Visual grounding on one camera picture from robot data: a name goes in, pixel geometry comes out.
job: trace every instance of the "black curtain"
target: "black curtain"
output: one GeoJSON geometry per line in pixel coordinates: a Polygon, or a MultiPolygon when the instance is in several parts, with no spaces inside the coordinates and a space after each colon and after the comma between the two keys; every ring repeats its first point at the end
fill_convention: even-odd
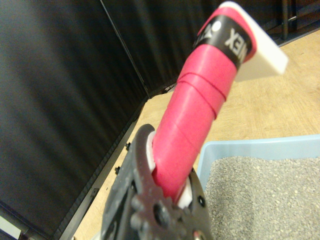
{"type": "MultiPolygon", "coordinates": [[[[59,239],[220,2],[0,1],[2,214],[59,239]]],[[[238,2],[265,30],[278,21],[279,1],[238,2]]]]}
{"type": "Polygon", "coordinates": [[[0,206],[58,239],[147,94],[99,1],[1,1],[0,19],[0,206]]]}

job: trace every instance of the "plywood surface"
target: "plywood surface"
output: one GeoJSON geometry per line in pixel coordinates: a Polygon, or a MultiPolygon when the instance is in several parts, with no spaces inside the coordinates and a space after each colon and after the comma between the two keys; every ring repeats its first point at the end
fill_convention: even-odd
{"type": "MultiPolygon", "coordinates": [[[[320,30],[281,48],[289,57],[283,76],[235,82],[205,140],[245,140],[320,134],[320,30]]],[[[144,124],[157,129],[172,92],[150,99],[129,138],[144,124]]],[[[123,149],[114,168],[121,166],[123,149]]],[[[199,157],[194,167],[198,167],[199,157]]],[[[111,171],[75,233],[90,240],[100,229],[110,188],[111,171]]]]}

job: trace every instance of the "black label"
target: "black label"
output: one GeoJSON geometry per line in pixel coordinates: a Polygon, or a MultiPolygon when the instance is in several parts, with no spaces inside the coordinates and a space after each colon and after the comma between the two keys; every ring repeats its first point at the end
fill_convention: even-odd
{"type": "Polygon", "coordinates": [[[218,15],[210,20],[195,41],[193,49],[202,44],[221,50],[237,69],[252,49],[251,39],[246,31],[225,15],[218,15]]]}

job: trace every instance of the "gray gravel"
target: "gray gravel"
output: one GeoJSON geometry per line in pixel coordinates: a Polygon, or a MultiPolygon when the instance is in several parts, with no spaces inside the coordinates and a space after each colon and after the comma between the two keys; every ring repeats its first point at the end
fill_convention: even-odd
{"type": "Polygon", "coordinates": [[[320,157],[219,159],[204,194],[214,239],[320,240],[320,157]]]}

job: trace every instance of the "blue plastic tray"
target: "blue plastic tray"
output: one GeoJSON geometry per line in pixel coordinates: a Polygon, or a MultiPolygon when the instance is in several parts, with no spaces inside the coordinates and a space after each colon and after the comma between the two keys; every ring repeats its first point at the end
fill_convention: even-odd
{"type": "Polygon", "coordinates": [[[265,160],[316,158],[320,156],[320,134],[256,140],[209,141],[203,145],[197,174],[206,189],[211,164],[226,157],[253,157],[265,160]]]}

